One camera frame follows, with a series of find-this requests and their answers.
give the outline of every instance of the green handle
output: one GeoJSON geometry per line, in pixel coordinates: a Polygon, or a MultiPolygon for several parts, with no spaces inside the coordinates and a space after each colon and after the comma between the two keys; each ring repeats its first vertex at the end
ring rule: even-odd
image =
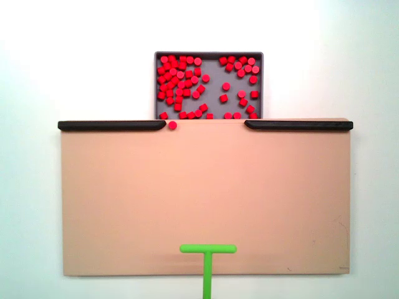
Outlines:
{"type": "Polygon", "coordinates": [[[180,246],[180,252],[186,254],[204,254],[203,299],[211,299],[212,289],[212,254],[233,254],[237,251],[235,245],[195,245],[180,246]]]}

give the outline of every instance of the black rubber bar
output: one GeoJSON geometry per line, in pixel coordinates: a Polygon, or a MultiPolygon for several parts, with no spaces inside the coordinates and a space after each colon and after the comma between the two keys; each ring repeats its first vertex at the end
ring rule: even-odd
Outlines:
{"type": "Polygon", "coordinates": [[[157,131],[165,120],[59,121],[61,131],[157,131]]]}

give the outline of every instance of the wooden board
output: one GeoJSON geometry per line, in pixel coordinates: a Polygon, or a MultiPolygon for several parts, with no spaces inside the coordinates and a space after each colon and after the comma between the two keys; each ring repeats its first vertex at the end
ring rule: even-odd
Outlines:
{"type": "Polygon", "coordinates": [[[201,274],[181,244],[235,244],[215,274],[349,272],[349,131],[62,132],[65,275],[201,274]]]}

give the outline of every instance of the white background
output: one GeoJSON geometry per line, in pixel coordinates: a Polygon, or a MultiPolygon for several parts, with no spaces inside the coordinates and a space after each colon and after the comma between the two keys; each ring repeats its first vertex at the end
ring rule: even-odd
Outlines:
{"type": "Polygon", "coordinates": [[[351,274],[213,298],[399,298],[398,1],[1,1],[0,298],[199,299],[200,277],[62,274],[59,120],[153,118],[157,50],[262,51],[265,118],[346,117],[351,274]]]}

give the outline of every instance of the gray tray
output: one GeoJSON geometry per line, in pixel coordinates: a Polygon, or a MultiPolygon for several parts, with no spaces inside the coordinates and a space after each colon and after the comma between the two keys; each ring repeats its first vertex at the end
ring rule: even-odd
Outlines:
{"type": "MultiPolygon", "coordinates": [[[[160,114],[162,112],[167,112],[169,119],[179,119],[179,112],[176,112],[174,105],[168,106],[166,101],[160,101],[157,99],[158,92],[160,91],[160,84],[157,82],[158,73],[157,68],[162,66],[161,57],[164,55],[173,54],[179,59],[180,55],[199,57],[202,59],[201,71],[202,75],[208,74],[211,80],[208,83],[202,82],[202,77],[199,79],[198,84],[190,88],[191,94],[197,89],[197,87],[202,84],[205,86],[205,92],[200,96],[199,99],[194,100],[192,96],[184,98],[181,111],[190,112],[199,109],[200,105],[206,103],[208,106],[208,111],[203,113],[201,118],[206,118],[207,113],[212,113],[213,118],[224,118],[226,112],[233,114],[234,112],[240,112],[241,118],[249,118],[249,115],[245,112],[248,105],[255,107],[255,112],[259,118],[262,118],[262,99],[263,99],[263,53],[262,52],[155,52],[155,119],[160,119],[160,114]],[[254,85],[249,83],[249,78],[251,74],[246,74],[243,78],[237,76],[237,71],[233,69],[230,73],[224,70],[224,66],[219,63],[219,58],[222,56],[233,55],[236,59],[241,56],[246,56],[247,58],[253,57],[256,60],[255,65],[260,68],[260,72],[257,74],[258,81],[254,85]],[[224,82],[230,83],[230,90],[225,92],[222,89],[222,84],[224,82]],[[248,100],[248,104],[245,108],[238,105],[239,97],[237,93],[239,90],[245,90],[245,99],[248,100]],[[252,90],[257,90],[259,92],[259,97],[256,100],[252,100],[249,92],[252,90]],[[222,94],[227,94],[229,100],[226,103],[221,103],[219,97],[222,94]]],[[[196,66],[187,65],[187,70],[192,70],[196,66]]]]}

